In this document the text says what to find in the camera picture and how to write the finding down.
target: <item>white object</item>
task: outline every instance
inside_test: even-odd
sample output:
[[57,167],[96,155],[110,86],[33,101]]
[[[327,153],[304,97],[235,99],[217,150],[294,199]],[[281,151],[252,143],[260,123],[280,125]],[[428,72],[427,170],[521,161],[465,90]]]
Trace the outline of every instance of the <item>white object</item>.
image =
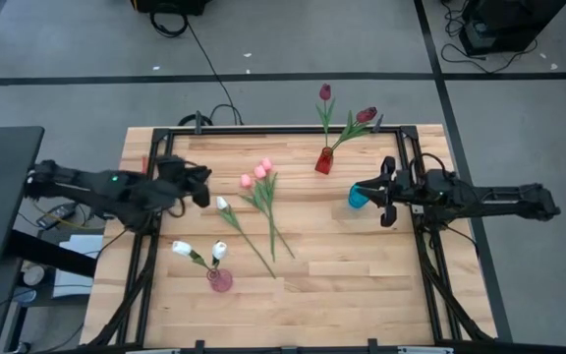
[[222,197],[217,197],[217,208],[220,210],[224,210],[227,207],[228,207],[228,203],[226,203],[226,200]]
[[[96,258],[99,250],[102,248],[102,238],[102,235],[72,235],[69,241],[61,242],[60,247]],[[52,298],[69,295],[87,295],[90,294],[93,278],[56,269],[54,285],[56,286],[54,286]]]
[[217,260],[221,260],[226,257],[227,251],[228,248],[224,242],[217,241],[215,245],[213,245],[213,257]]
[[172,252],[189,257],[189,254],[192,252],[192,245],[183,241],[174,241]]

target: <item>pink tulip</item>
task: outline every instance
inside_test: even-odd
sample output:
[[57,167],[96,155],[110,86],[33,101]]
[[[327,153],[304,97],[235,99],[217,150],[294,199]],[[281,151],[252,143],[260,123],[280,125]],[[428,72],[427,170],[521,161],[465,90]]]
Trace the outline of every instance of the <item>pink tulip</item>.
[[265,173],[265,169],[263,168],[263,166],[259,165],[257,167],[255,167],[255,177],[257,179],[261,179],[263,177],[265,177],[266,173]]
[[251,176],[247,175],[247,174],[243,174],[242,177],[240,177],[240,186],[242,186],[242,188],[250,188],[253,186],[253,179],[251,178]]
[[320,88],[320,98],[322,100],[329,100],[331,98],[331,85],[322,84],[322,88]]
[[365,123],[371,121],[375,115],[377,115],[377,109],[374,107],[370,107],[363,111],[360,111],[360,113],[358,113],[358,115],[356,116],[356,119],[360,123]]
[[272,169],[272,161],[270,161],[269,158],[264,158],[261,160],[261,166],[263,167],[263,169],[267,172],[269,170]]

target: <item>pink vase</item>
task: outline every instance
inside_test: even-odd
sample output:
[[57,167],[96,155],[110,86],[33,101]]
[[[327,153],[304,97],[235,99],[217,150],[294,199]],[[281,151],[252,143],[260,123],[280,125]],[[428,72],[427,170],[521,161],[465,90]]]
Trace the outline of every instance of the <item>pink vase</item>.
[[329,172],[331,172],[331,166],[333,166],[333,149],[331,147],[323,147],[320,157],[315,163],[315,170],[320,173],[329,174]]
[[226,292],[233,286],[233,274],[226,269],[210,270],[206,274],[211,289],[217,292]]

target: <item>table leg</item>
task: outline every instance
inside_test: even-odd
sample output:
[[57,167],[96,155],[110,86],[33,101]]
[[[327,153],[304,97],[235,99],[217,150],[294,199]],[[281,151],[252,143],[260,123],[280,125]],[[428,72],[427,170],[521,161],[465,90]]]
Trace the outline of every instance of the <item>table leg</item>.
[[24,260],[75,274],[93,277],[97,261],[91,257],[64,249],[26,233],[12,230],[6,252]]

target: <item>small red bottle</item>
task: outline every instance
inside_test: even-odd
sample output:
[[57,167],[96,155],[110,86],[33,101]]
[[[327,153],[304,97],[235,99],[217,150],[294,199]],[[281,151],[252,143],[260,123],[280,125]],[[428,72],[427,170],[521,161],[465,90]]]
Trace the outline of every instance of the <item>small red bottle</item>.
[[331,147],[323,147],[320,157],[315,163],[315,170],[320,173],[329,174],[331,166],[333,166],[333,149]]

